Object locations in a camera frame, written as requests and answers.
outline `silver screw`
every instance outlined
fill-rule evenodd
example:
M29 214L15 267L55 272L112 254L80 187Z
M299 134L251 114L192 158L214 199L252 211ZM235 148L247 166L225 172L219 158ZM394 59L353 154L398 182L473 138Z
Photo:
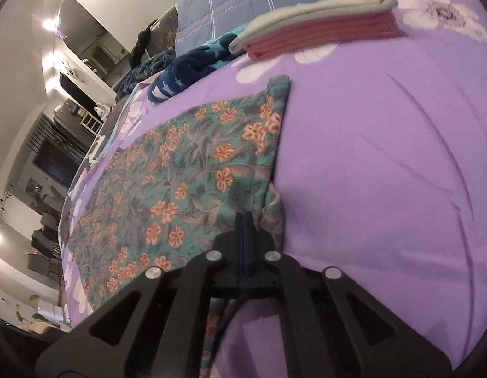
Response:
M338 267L328 267L324 270L324 274L330 280L337 280L343 275L342 271L338 269Z
M163 270L161 270L159 267L149 267L146 270L146 277L148 279L154 280L160 277L163 273Z
M206 258L207 258L207 260L210 260L210 261L218 261L218 260L222 259L222 253L218 250L210 250L206 254Z
M280 253L278 253L278 251L274 251L274 250L268 251L264 255L264 258L268 261L278 261L278 260L280 260L281 257L282 257L282 255Z

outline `bed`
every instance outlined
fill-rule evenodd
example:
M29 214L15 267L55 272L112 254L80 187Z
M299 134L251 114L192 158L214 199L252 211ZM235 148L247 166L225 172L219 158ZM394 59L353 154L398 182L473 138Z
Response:
M285 209L284 252L314 270L340 267L457 367L487 328L487 13L477 0L427 0L456 4L456 19L469 25L459 31L443 16L436 24L424 22L413 4L419 0L404 1L394 9L401 38L325 45L258 63L244 55L158 106L147 99L146 83L121 101L81 165L62 213L72 325L120 288L107 284L114 271L106 270L113 266L109 257L119 254L116 265L126 265L123 248L134 245L91 210L98 197L115 208L122 203L100 192L115 155L133 162L139 141L157 126L199 105L257 93L270 78L288 75L273 177ZM145 188L143 180L131 186ZM84 239L74 237L84 226ZM204 243L200 248L209 249L210 241ZM188 258L183 254L169 265ZM161 254L156 259L173 261ZM152 262L148 255L147 265ZM120 282L131 278L124 274ZM286 376L273 305L245 305L230 324L216 367L223 377Z

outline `purple bed sheet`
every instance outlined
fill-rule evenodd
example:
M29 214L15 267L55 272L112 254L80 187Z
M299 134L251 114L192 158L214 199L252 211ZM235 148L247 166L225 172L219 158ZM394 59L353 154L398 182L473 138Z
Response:
M314 270L340 267L457 366L487 327L487 14L477 0L400 0L394 12L398 39L243 56L159 106L142 89L103 160L72 184L68 227L118 147L288 74L274 179L285 252ZM62 258L78 324L93 309L68 249ZM269 302L239 312L216 366L223 377L286 376Z

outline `stack of folded clothes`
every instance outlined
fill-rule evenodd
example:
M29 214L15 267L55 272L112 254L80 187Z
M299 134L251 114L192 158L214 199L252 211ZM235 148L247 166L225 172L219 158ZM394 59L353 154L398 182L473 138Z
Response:
M262 60L330 42L393 38L402 33L392 8L398 0L320 0L260 15L229 45Z

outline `navy blue star blanket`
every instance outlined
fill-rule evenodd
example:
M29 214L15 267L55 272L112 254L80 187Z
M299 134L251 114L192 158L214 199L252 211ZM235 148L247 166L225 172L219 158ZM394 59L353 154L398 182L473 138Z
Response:
M228 32L212 44L201 45L177 57L148 87L149 100L164 102L234 60L239 55L231 54L229 44L236 36Z

